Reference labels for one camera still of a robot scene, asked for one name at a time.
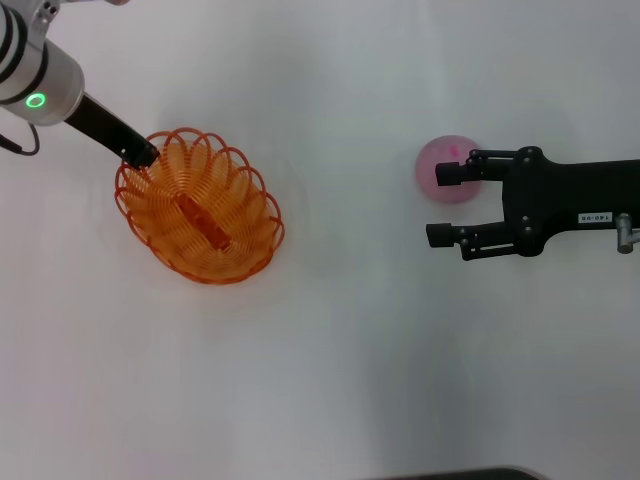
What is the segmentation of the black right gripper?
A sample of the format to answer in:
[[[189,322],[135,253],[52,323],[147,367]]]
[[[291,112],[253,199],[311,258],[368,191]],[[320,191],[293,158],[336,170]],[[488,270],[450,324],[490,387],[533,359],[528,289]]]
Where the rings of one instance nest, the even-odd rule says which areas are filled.
[[[503,180],[504,221],[425,227],[431,248],[458,245],[465,261],[539,255],[552,236],[569,231],[615,230],[623,254],[639,243],[637,160],[559,164],[534,146],[516,157],[514,151],[473,149],[463,164],[438,163],[435,173],[439,186]]]

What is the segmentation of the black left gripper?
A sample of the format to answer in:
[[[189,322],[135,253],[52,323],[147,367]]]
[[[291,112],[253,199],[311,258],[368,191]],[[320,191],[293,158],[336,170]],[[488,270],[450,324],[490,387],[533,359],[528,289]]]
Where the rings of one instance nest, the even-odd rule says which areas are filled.
[[[65,123],[117,155],[135,169],[146,168],[159,156],[155,145],[88,94],[84,94]]]

